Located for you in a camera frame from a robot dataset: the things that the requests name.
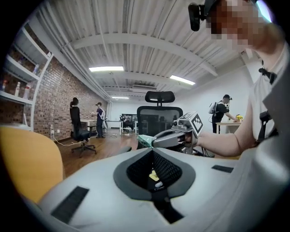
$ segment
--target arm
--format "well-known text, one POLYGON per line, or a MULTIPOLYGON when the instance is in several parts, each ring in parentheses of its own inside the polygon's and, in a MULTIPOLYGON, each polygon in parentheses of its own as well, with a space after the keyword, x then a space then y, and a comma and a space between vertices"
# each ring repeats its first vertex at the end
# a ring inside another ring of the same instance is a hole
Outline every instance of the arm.
POLYGON ((255 143, 252 131, 252 106, 248 101, 245 120, 234 134, 202 133, 197 145, 221 156, 238 156, 255 143))
POLYGON ((233 121, 237 121, 237 119, 236 119, 233 115, 231 115, 229 112, 228 112, 228 113, 225 113, 225 115, 226 115, 228 118, 232 119, 233 121))

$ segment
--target black pants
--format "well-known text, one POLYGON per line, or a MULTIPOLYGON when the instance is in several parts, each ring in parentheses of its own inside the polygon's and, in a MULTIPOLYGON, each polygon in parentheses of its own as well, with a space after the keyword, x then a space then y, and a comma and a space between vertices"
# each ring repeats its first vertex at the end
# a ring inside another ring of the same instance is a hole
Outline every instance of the black pants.
POLYGON ((97 120, 97 132, 98 136, 103 136, 103 120, 97 120))
POLYGON ((216 119, 212 116, 212 122, 213 122, 213 133, 217 133, 217 122, 221 122, 221 120, 216 119))

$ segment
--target white shelf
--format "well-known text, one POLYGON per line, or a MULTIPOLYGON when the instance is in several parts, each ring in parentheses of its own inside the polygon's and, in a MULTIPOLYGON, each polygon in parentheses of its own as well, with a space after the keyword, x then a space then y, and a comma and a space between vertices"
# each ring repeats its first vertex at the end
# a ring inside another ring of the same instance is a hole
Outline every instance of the white shelf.
POLYGON ((25 28, 22 28, 17 34, 14 46, 35 64, 46 62, 49 59, 44 51, 31 38, 25 28))
POLYGON ((16 128, 16 129, 22 129, 22 130, 26 130, 26 131, 31 131, 31 127, 25 124, 21 124, 21 123, 1 123, 0 126, 4 126, 4 127, 12 127, 12 128, 16 128))
POLYGON ((6 62, 4 64, 4 70, 10 73, 13 76, 18 77, 19 79, 24 80, 25 82, 30 82, 34 80, 39 81, 39 77, 34 73, 30 72, 26 68, 24 68, 21 64, 16 62, 12 57, 7 56, 6 62))
POLYGON ((0 97, 6 99, 8 101, 12 101, 12 102, 20 103, 20 104, 30 104, 30 105, 32 105, 32 103, 33 103, 31 100, 24 99, 22 97, 17 97, 15 95, 6 93, 4 91, 0 91, 0 97))

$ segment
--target mesh chair back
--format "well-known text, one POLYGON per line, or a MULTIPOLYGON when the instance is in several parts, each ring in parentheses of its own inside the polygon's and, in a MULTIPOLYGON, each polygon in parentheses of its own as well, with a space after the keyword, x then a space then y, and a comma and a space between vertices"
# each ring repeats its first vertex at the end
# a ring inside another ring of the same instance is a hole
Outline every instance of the mesh chair back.
POLYGON ((154 136, 168 130, 182 115, 179 107, 141 106, 137 109, 139 135, 154 136))

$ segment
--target chair base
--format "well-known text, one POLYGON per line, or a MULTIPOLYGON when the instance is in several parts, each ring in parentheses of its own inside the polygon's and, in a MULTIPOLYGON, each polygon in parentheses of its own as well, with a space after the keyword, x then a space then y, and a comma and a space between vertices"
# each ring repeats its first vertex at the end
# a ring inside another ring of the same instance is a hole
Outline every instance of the chair base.
POLYGON ((83 142, 82 145, 80 147, 75 147, 72 148, 72 153, 74 153, 75 150, 80 150, 80 158, 82 157, 82 152, 85 150, 93 150, 95 152, 95 154, 97 153, 97 151, 93 148, 96 148, 95 145, 85 145, 85 143, 83 142))

